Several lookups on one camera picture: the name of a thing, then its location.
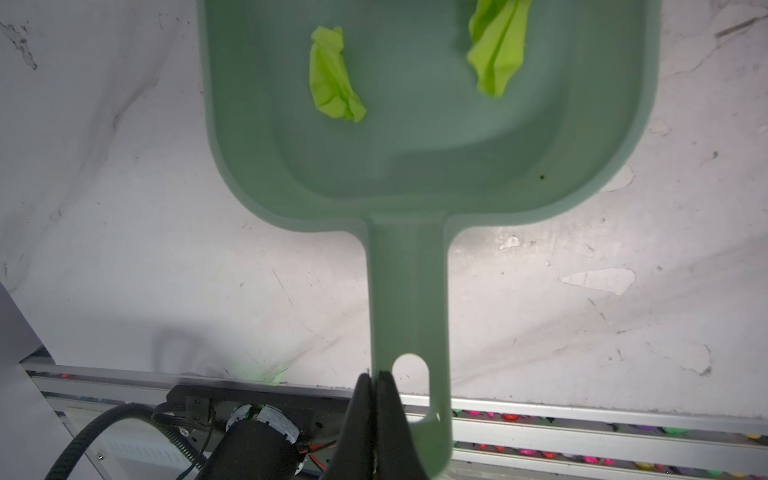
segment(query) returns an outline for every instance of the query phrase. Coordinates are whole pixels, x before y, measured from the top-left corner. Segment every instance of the stained white surface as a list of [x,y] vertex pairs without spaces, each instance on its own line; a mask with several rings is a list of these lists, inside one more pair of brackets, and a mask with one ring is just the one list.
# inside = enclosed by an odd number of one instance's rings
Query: stained white surface
[[560,281],[568,285],[622,295],[632,286],[635,278],[635,273],[626,268],[604,268],[562,276]]
[[[455,239],[454,395],[768,415],[768,20],[716,36],[765,6],[724,3],[664,4],[657,103],[613,187]],[[4,2],[0,22],[38,67],[0,37],[0,281],[55,360],[353,386],[363,248],[271,227],[227,190],[193,4]],[[634,280],[561,280],[605,270]]]

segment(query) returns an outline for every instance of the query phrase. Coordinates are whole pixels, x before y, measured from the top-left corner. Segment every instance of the dustpan handle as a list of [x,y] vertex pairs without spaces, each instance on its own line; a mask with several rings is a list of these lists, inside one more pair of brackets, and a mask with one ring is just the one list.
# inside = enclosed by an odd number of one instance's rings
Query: dustpan handle
[[374,220],[367,245],[373,378],[406,353],[429,368],[429,412],[412,424],[422,466],[437,476],[451,457],[447,253],[443,222]]

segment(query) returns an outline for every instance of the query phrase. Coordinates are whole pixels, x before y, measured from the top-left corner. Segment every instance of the black cable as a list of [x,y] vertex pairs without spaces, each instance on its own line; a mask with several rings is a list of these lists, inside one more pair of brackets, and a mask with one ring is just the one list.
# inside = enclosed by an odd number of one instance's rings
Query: black cable
[[324,472],[326,470],[326,466],[320,463],[320,461],[317,458],[315,458],[315,455],[312,455],[311,453],[308,453],[307,455],[310,456],[310,460],[312,460],[312,463],[317,465],[317,468],[319,468],[321,472]]
[[[205,442],[203,442],[203,447],[200,449],[200,456],[197,458],[198,462],[202,465],[203,462],[205,462],[205,448],[208,446],[208,442],[210,442],[211,434],[214,433],[214,408],[211,404],[208,405],[208,425],[210,425],[210,428],[208,429],[208,436],[205,437]],[[181,472],[179,476],[176,477],[176,480],[184,480],[184,477],[190,474],[192,472],[192,468],[195,467],[196,462],[192,462],[190,466],[187,467],[186,470]]]
[[319,452],[320,450],[327,449],[328,447],[332,447],[335,444],[336,444],[336,440],[332,440],[331,442],[315,447],[314,449],[308,449],[307,451],[309,453]]
[[141,403],[126,403],[125,405],[114,407],[102,413],[91,423],[87,424],[80,433],[78,433],[67,448],[58,456],[56,462],[48,471],[45,480],[66,480],[72,473],[74,466],[77,465],[80,457],[85,450],[93,443],[104,430],[110,425],[125,419],[137,419],[146,422],[159,430],[170,443],[172,443],[187,460],[192,462],[198,468],[204,464],[204,457],[199,456],[199,452],[184,438],[177,429],[161,425],[152,420],[152,407]]
[[165,415],[166,413],[185,413],[187,411],[187,406],[181,402],[162,402],[160,405],[154,407],[152,410],[152,419],[157,423],[162,423],[163,425],[168,426],[175,426],[175,427],[183,427],[186,426],[184,423],[184,417],[175,417],[172,415]]

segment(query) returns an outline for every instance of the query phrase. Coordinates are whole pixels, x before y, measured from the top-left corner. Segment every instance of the crumpled green paper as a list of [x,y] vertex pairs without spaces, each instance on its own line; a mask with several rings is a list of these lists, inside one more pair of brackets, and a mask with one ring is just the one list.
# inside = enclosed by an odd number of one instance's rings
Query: crumpled green paper
[[310,90],[318,110],[331,118],[343,118],[357,123],[366,116],[366,108],[349,82],[349,74],[341,56],[343,49],[341,27],[333,30],[317,27],[312,33]]
[[478,74],[478,90],[501,97],[523,63],[525,28],[531,0],[478,0],[469,19],[469,64]]

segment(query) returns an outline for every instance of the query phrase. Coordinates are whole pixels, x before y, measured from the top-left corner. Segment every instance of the green dustpan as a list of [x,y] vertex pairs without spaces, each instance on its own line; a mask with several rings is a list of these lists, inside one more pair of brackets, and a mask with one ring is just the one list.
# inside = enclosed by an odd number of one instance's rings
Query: green dustpan
[[[210,145],[240,201],[279,227],[365,245],[374,372],[415,353],[429,414],[425,470],[451,456],[446,250],[463,228],[543,220],[621,167],[654,99],[658,0],[534,0],[525,63],[503,98],[475,90],[470,0],[203,0]],[[310,35],[344,29],[368,108],[318,112]]]

